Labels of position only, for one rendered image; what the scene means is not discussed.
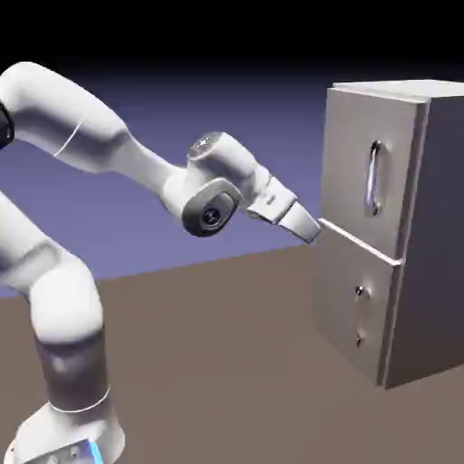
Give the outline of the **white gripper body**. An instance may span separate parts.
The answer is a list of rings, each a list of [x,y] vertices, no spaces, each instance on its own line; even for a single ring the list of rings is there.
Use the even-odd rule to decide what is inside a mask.
[[[306,244],[312,243],[321,231],[318,221],[298,201],[288,209],[278,226]]]

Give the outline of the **large grey cabinet door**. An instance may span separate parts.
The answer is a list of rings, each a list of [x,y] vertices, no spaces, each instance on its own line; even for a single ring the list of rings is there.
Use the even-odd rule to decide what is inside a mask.
[[[332,88],[327,93],[320,215],[390,258],[405,241],[411,185],[427,116],[424,97]],[[381,209],[364,211],[372,142],[379,140]]]

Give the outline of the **grey cabinet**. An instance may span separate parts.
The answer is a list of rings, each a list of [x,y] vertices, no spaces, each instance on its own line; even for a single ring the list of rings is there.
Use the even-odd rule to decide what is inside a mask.
[[[464,364],[464,82],[338,82],[332,88],[428,101],[404,247],[392,258],[401,261],[401,271],[378,385],[390,389]],[[319,220],[323,230],[388,257],[321,215]]]

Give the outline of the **small grey cabinet door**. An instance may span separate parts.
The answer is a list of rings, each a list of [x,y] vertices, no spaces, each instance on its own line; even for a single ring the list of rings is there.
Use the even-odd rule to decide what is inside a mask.
[[[390,338],[391,311],[401,261],[382,257],[330,228],[318,237],[313,256],[314,325],[371,382],[382,384]],[[355,287],[363,285],[362,327],[355,345]]]

